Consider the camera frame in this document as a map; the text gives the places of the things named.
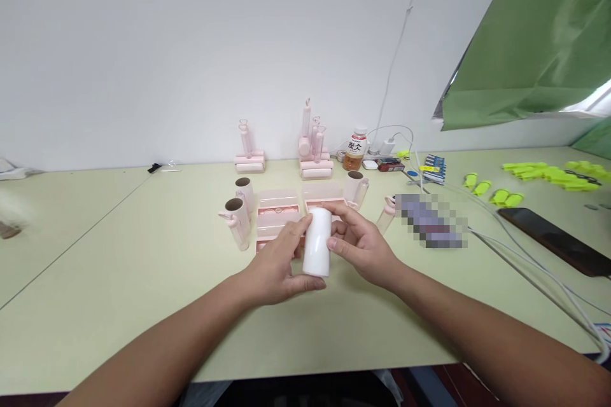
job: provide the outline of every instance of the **smartphone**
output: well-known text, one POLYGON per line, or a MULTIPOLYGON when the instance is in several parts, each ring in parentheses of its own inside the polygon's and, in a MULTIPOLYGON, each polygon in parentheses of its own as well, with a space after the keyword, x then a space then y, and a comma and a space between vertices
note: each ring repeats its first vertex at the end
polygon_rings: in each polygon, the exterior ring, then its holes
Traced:
POLYGON ((611 275, 611 259, 523 208, 499 209, 499 215, 534 238, 563 261, 588 277, 611 275))

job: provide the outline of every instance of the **desk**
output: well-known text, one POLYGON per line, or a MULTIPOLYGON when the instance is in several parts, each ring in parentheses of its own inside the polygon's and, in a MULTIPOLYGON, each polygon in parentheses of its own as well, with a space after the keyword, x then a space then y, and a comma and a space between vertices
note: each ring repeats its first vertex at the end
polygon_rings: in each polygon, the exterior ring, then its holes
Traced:
POLYGON ((117 169, 0 181, 0 220, 25 226, 0 239, 0 308, 147 177, 146 169, 117 169))
MULTIPOLYGON (((70 390, 139 333, 244 268, 216 213, 234 193, 232 164, 154 174, 0 312, 0 394, 70 390)), ((343 181, 339 164, 333 179, 343 181)), ((399 173, 365 171, 361 213, 376 220, 383 196, 417 193, 399 173)), ((250 176, 255 192, 300 190, 296 160, 250 176)), ((468 249, 430 250, 398 221, 386 238, 404 262, 493 305, 579 352, 590 337, 469 235, 468 249)), ((298 270, 300 262, 294 268, 298 270)), ((402 302, 332 255, 327 289, 245 317, 196 381, 444 364, 457 361, 402 302)))
MULTIPOLYGON (((478 181, 492 181, 491 189, 480 198, 482 202, 488 202, 493 191, 498 188, 523 193, 526 197, 520 204, 521 207, 531 209, 552 224, 611 258, 611 210, 599 207, 599 210, 595 211, 584 207, 585 204, 597 206, 598 204, 611 204, 611 185, 604 184, 601 189, 594 192, 566 192, 543 179, 524 182, 500 168, 502 164, 512 162, 547 162, 549 165, 563 168, 567 161, 587 160, 602 164, 607 170, 610 170, 611 161, 569 147, 453 151, 434 154, 446 158, 446 181, 449 184, 461 186, 465 175, 477 172, 478 181)), ((474 230, 497 238, 521 253, 496 219, 476 203, 472 203, 468 197, 452 188, 443 188, 436 184, 427 184, 426 189, 432 193, 443 194, 448 200, 464 202, 469 225, 474 230)), ((497 210, 494 205, 489 204, 489 207, 497 210)), ((517 241, 559 280, 590 302, 611 312, 611 280, 583 275, 508 221, 506 227, 517 241)), ((541 285, 546 285, 546 290, 551 292, 556 300, 572 308, 565 294, 545 274, 524 263, 505 248, 496 244, 495 247, 515 260, 520 269, 525 271, 529 277, 541 285)), ((584 310, 594 322, 611 322, 611 316, 582 301, 579 303, 584 306, 584 310)))

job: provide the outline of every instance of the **hand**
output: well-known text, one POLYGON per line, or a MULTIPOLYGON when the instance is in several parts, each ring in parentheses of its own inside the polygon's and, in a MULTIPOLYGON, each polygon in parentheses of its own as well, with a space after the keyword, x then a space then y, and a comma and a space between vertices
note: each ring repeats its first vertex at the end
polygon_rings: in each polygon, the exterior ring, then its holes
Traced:
POLYGON ((296 294, 326 288, 321 278, 293 276, 291 272, 291 259, 311 222, 311 214, 297 223, 288 222, 278 237, 266 244, 248 267, 237 274, 255 306, 284 302, 296 294))
POLYGON ((377 226, 342 203, 323 202, 323 207, 342 219, 331 225, 329 249, 351 263, 365 280, 391 288, 405 264, 397 259, 377 226))

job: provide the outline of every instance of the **forearm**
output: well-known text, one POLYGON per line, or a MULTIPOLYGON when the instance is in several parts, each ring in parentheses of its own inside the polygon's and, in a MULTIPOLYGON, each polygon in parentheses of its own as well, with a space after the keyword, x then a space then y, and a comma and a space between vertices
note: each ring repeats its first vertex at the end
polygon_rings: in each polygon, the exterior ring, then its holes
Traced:
POLYGON ((611 375, 566 345, 405 266, 389 288, 436 328, 504 401, 611 403, 611 375))
POLYGON ((228 278, 139 335, 80 383, 61 406, 171 405, 249 308, 239 281, 228 278))

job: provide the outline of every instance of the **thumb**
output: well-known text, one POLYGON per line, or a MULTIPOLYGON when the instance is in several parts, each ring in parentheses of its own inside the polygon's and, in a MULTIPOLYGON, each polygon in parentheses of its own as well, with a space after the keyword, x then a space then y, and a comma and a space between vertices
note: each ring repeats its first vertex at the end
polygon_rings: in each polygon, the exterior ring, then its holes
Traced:
POLYGON ((296 275, 286 279, 288 294, 292 297, 296 294, 316 291, 327 287, 322 278, 312 277, 311 275, 296 275))
POLYGON ((341 256, 351 264, 356 263, 357 259, 362 255, 363 251, 360 248, 349 244, 345 240, 341 240, 340 238, 335 237, 331 237, 327 240, 327 246, 331 251, 341 256))

